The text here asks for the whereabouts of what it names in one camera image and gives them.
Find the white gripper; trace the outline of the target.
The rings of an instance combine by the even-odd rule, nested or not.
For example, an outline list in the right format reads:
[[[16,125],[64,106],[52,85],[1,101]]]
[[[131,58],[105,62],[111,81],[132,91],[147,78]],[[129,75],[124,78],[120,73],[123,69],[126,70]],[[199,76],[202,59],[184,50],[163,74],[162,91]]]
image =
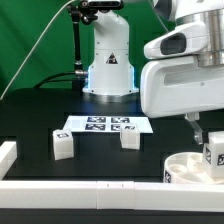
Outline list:
[[[224,108],[224,24],[191,21],[144,46],[140,100],[150,118],[185,115],[203,143],[199,112]]]

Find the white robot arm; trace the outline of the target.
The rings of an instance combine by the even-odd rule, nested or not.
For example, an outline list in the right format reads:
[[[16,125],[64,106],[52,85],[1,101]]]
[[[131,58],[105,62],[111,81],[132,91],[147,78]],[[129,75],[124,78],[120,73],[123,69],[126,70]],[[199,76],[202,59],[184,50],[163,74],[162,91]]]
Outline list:
[[[144,46],[149,62],[140,87],[134,87],[128,60],[129,28],[113,11],[122,0],[87,0],[96,11],[94,61],[89,67],[88,95],[116,100],[140,93],[150,118],[184,115],[202,144],[199,114],[224,108],[224,0],[149,0],[156,15],[175,29]]]

